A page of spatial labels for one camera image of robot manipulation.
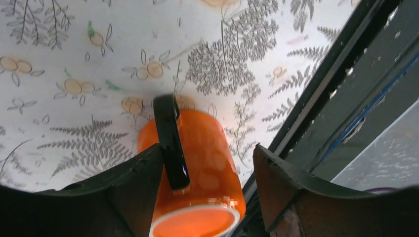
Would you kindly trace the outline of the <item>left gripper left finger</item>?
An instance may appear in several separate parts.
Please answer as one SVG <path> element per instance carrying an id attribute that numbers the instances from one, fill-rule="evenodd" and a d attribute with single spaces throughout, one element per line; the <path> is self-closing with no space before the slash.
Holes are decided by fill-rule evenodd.
<path id="1" fill-rule="evenodd" d="M 61 190 L 0 189 L 3 237 L 146 237 L 163 160 L 158 144 Z"/>

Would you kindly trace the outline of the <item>orange mug black handle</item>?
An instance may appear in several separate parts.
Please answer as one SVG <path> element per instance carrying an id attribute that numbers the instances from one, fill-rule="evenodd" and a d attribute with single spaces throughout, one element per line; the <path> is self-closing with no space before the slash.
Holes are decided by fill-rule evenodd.
<path id="1" fill-rule="evenodd" d="M 173 94 L 153 100 L 154 118 L 137 149 L 162 149 L 164 168 L 149 236 L 223 237 L 243 219 L 246 202 L 221 124 L 181 109 Z"/>

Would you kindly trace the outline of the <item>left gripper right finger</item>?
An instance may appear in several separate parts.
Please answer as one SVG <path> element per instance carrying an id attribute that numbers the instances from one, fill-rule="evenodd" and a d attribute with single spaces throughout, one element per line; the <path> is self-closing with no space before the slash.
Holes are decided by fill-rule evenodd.
<path id="1" fill-rule="evenodd" d="M 254 175 L 265 229 L 273 237 L 416 237 L 417 186 L 384 194 L 318 178 L 261 145 Z"/>

